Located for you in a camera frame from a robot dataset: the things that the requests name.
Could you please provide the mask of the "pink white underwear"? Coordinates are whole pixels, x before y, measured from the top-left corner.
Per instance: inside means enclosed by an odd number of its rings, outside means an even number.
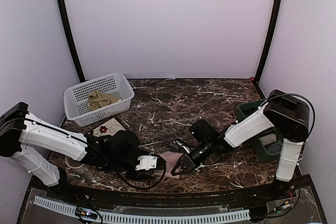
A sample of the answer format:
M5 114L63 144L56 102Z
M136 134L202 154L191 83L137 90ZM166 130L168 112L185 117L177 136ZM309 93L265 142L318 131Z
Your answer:
M159 161L161 161L162 159L165 160L166 162L166 172L164 176L165 178L180 179L180 175L173 176L171 174L171 171L182 155L183 155L182 153L170 152L170 151L166 151L160 154L161 158L158 158L157 162L159 163Z

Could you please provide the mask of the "olive green cloth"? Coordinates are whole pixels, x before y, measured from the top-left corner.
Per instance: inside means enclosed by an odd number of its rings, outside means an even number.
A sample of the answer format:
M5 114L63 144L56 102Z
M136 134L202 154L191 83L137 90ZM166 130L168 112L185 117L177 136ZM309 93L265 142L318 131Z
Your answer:
M102 107L114 104L118 101L120 101L120 98L118 98L115 95L111 95L111 94L103 93L98 90L94 90L90 92L88 95L87 106L90 111L94 111Z

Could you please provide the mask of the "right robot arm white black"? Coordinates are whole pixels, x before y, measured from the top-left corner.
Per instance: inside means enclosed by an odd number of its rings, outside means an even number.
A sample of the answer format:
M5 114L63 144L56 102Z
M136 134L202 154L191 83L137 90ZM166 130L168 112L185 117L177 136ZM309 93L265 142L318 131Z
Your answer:
M305 97L273 90L269 97L243 119L217 132L201 119L189 127L199 145L183 154L171 170L171 175L184 175L199 167L213 153L229 153L244 142L267 130L277 130L282 137L278 168L266 195L273 200L287 193L304 146L311 134L316 116L312 103Z

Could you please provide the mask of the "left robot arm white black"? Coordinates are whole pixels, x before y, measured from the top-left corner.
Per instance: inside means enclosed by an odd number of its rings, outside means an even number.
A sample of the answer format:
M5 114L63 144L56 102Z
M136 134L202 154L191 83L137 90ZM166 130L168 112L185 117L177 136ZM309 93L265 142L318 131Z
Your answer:
M113 135L94 136L67 131L44 122L19 102L1 115L1 156L9 157L36 176L63 201L74 197L67 173L47 161L35 146L63 154L84 165L112 171L124 181L119 171L130 179L147 179L156 170L166 173L166 161L142 150L137 135L119 130Z

